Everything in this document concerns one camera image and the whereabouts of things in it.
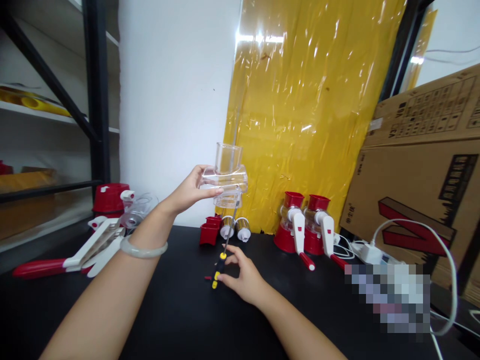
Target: forearm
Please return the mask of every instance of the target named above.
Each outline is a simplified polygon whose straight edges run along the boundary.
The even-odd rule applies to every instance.
[[[142,249],[162,247],[174,219],[174,214],[158,205],[130,243]],[[41,359],[117,359],[159,259],[139,259],[118,251],[63,319]]]
[[[265,315],[290,360],[345,359],[338,348],[270,285],[258,309]]]

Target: transparent juicer chamber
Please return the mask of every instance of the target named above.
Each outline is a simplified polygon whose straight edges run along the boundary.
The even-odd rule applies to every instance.
[[[223,189],[223,193],[213,198],[213,204],[219,208],[234,209],[242,206],[242,194],[248,190],[248,177],[245,166],[241,164],[240,146],[221,142],[216,144],[215,166],[207,167],[198,184],[199,189]]]

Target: hand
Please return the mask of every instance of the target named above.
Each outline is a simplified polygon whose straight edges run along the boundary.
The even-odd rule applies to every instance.
[[[227,274],[220,274],[218,280],[235,291],[243,300],[256,307],[266,299],[270,285],[263,279],[253,261],[245,256],[244,252],[236,246],[228,245],[226,249],[233,253],[225,260],[225,265],[238,264],[240,266],[239,278]]]
[[[183,213],[197,201],[213,198],[221,193],[223,189],[199,189],[198,185],[205,168],[208,165],[197,165],[190,175],[161,203],[167,206],[168,210],[178,215]]]

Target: black metal frame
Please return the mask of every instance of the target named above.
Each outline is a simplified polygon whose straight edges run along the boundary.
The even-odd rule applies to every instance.
[[[386,74],[380,101],[400,93],[410,56],[425,17],[425,11],[434,0],[408,0],[405,13],[396,34],[390,66]]]
[[[95,196],[96,186],[110,182],[107,40],[105,36],[104,1],[83,0],[82,9],[89,121],[85,119],[85,116],[75,105],[42,56],[9,14],[7,6],[5,4],[0,6],[0,27],[35,68],[90,140],[92,177],[91,181],[0,194],[0,204],[89,187],[92,187],[93,196]]]

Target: cardboard box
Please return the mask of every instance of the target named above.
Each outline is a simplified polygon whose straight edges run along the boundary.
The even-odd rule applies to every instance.
[[[480,137],[480,65],[379,103],[363,147]]]
[[[22,173],[1,175],[0,194],[55,185],[55,171],[24,167]],[[0,204],[0,240],[19,234],[55,217],[55,195]]]
[[[458,269],[480,218],[479,97],[480,65],[378,104],[340,225],[370,241],[388,219],[427,224],[449,247]],[[389,224],[376,245],[408,264],[424,264],[435,283],[450,286],[449,262],[424,227]],[[466,287],[480,301],[478,271],[480,265],[472,279],[479,282]]]

